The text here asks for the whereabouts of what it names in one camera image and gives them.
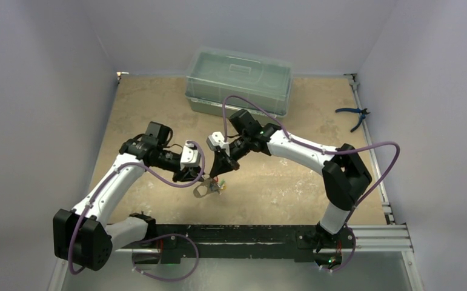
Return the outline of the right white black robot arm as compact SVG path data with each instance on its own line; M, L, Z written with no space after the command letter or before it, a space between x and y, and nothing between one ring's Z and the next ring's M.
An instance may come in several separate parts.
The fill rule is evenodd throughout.
M314 233L303 236L320 250L337 247L340 232L345 228L358 199L372 182L372 177L354 147L344 144L340 148L314 144L286 132L282 125L261 125L251 113L239 110L229 117L238 137L227 141L221 132L207 138L214 152L210 176L239 170L239 160L251 152L285 158L300 164L323 178L328 205L316 225Z

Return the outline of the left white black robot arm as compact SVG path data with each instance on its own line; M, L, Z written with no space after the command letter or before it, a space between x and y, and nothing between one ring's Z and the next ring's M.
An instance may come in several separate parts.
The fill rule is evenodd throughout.
M131 243L143 248L155 244L156 220L149 215L133 213L121 222L109 223L121 199L144 173L175 188L203 180L205 158L201 146L188 140L182 151L175 153L168 149L172 137L170 127L150 122L144 133L121 145L106 175L82 201L55 214L54 252L68 262L71 274L100 270L112 252Z

